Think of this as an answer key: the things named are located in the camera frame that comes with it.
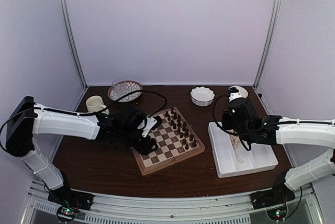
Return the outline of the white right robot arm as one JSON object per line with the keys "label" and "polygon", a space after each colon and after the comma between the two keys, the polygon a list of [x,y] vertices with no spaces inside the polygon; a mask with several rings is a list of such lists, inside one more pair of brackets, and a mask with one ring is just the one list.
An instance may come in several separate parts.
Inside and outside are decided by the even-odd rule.
{"label": "white right robot arm", "polygon": [[325,153],[280,174],[268,198],[279,204],[289,191],[334,173],[334,120],[300,120],[270,115],[260,118],[248,98],[230,99],[223,111],[220,129],[239,137],[250,149],[252,144],[304,144],[326,147]]}

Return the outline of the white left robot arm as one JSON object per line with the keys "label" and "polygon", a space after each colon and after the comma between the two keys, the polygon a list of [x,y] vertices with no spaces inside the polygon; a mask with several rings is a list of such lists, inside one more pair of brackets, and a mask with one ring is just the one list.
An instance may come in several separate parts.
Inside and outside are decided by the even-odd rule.
{"label": "white left robot arm", "polygon": [[149,117],[139,107],[129,105],[121,112],[106,114],[107,106],[91,113],[59,110],[37,104],[26,96],[3,123],[6,142],[2,149],[20,158],[48,187],[50,193],[64,205],[75,201],[66,176],[41,153],[35,135],[51,134],[80,137],[87,140],[121,143],[147,155],[158,149],[149,132],[162,120]]}

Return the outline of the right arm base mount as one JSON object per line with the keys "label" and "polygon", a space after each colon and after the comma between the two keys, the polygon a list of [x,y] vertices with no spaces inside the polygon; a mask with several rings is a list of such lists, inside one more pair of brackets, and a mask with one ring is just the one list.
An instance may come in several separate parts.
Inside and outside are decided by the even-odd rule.
{"label": "right arm base mount", "polygon": [[294,191],[285,185],[286,173],[277,176],[271,189],[250,194],[253,209],[266,208],[267,217],[276,223],[289,219],[297,211],[303,196],[303,189],[300,187],[299,201],[295,209],[289,212],[287,203],[296,197]]}

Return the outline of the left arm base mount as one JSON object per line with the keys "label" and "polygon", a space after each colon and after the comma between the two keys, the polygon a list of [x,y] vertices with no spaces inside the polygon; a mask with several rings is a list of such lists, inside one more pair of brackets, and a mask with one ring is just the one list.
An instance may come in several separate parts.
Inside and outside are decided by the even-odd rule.
{"label": "left arm base mount", "polygon": [[94,196],[91,193],[79,192],[72,190],[66,175],[61,172],[63,177],[63,185],[55,190],[51,190],[46,183],[44,189],[49,193],[48,201],[60,205],[56,210],[56,217],[61,223],[69,223],[73,221],[80,210],[90,210]]}

